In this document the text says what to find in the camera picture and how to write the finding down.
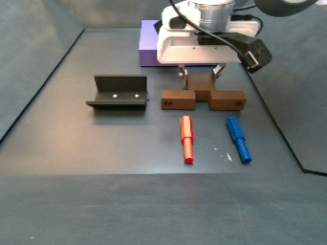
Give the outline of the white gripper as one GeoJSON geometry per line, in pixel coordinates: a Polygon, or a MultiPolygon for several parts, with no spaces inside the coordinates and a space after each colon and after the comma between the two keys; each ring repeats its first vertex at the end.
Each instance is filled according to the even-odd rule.
{"type": "Polygon", "coordinates": [[[181,1],[163,9],[157,30],[157,61],[177,64],[184,90],[188,88],[185,64],[217,64],[212,70],[213,79],[217,79],[225,63],[239,63],[240,60],[236,52],[225,45],[197,44],[200,31],[181,19],[177,11],[208,33],[241,33],[255,37],[259,22],[244,18],[232,20],[233,6],[233,1],[181,1]]]}

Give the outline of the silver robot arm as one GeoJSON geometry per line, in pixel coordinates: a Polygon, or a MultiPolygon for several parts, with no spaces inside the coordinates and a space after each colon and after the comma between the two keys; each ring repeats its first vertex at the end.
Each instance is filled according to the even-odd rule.
{"type": "Polygon", "coordinates": [[[235,0],[169,1],[157,28],[157,61],[177,65],[184,86],[191,75],[187,65],[213,64],[216,79],[227,63],[257,67],[251,50],[261,23],[251,16],[233,15],[235,0]]]}

